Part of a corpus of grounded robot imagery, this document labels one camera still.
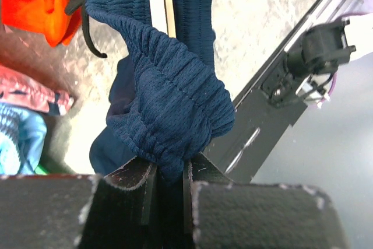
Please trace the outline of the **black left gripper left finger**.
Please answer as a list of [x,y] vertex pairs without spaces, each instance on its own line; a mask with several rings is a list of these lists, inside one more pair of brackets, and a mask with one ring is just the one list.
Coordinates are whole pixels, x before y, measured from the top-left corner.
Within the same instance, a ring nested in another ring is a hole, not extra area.
[[156,248],[157,167],[1,177],[2,248]]

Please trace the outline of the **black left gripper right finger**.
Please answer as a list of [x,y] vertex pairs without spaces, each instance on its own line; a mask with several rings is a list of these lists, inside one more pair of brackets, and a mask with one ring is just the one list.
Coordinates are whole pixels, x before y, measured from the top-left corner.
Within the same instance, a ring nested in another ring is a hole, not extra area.
[[329,196],[303,184],[239,184],[204,155],[184,167],[187,248],[348,248]]

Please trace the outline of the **navy blue shorts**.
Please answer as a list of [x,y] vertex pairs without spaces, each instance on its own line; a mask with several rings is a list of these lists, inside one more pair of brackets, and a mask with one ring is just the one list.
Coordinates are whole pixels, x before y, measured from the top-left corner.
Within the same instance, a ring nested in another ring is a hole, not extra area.
[[158,165],[167,183],[234,125],[230,94],[214,71],[212,0],[173,0],[177,36],[151,24],[149,0],[86,0],[87,13],[123,37],[106,128],[89,158],[107,175],[134,156]]

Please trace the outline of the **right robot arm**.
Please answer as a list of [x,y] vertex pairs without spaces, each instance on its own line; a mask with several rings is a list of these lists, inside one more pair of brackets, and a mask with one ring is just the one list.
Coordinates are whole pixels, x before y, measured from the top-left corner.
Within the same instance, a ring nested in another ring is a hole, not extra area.
[[295,77],[337,71],[339,65],[372,53],[372,14],[349,15],[307,30],[300,46],[287,55]]

